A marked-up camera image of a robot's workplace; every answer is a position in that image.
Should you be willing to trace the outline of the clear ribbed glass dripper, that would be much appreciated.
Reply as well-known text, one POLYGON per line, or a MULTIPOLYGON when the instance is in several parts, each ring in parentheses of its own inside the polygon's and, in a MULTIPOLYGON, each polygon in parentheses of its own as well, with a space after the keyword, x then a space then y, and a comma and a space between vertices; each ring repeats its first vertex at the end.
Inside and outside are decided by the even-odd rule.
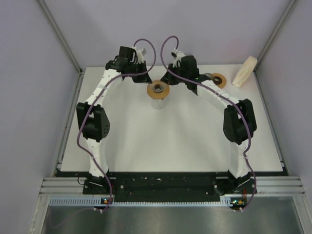
POLYGON ((162 93, 164 91, 165 87, 161 83, 157 83, 152 87, 152 91, 154 93, 162 93))

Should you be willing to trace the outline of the cream filter holder box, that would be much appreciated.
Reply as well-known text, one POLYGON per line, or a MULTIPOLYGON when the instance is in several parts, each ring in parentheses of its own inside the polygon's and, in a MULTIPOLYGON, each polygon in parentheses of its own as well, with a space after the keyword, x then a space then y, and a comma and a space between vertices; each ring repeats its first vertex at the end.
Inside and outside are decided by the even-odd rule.
POLYGON ((257 58, 249 56, 238 70, 234 80, 232 81, 232 85, 240 88, 253 72, 256 65, 257 58))

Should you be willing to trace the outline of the clear glass cup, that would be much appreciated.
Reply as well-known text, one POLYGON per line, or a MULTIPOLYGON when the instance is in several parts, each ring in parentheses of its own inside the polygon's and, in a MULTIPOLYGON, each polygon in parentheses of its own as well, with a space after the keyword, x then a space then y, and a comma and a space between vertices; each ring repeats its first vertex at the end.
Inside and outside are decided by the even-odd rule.
POLYGON ((166 100, 163 99, 152 99, 151 106, 156 110, 161 110, 166 106, 166 100))

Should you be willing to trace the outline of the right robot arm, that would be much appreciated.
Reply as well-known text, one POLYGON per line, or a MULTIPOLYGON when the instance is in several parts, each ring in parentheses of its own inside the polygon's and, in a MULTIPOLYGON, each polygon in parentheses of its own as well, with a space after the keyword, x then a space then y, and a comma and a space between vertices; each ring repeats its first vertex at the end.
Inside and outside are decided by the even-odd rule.
POLYGON ((243 191, 252 175, 247 154, 257 129, 252 102, 239 100, 225 92, 226 79, 222 75, 201 74, 193 55, 175 50, 172 56, 174 62, 166 66, 167 72, 161 81, 168 85, 184 83, 188 90, 206 99, 223 114, 223 133, 231 143, 228 187, 223 189, 215 183, 215 191, 220 194, 243 191))

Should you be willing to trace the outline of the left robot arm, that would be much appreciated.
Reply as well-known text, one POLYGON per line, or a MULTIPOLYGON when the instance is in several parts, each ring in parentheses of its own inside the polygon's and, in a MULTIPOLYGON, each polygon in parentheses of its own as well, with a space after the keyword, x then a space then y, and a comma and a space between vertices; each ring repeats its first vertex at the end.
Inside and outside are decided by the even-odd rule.
POLYGON ((77 145, 90 157, 91 175, 89 181, 102 194, 113 193, 112 184, 107 176, 109 171, 102 145, 110 131, 110 122, 104 110, 115 89, 125 77, 138 79, 141 83, 151 83, 144 56, 146 50, 136 46, 122 46, 119 54, 110 60, 98 85, 84 102, 76 106, 78 119, 77 145))

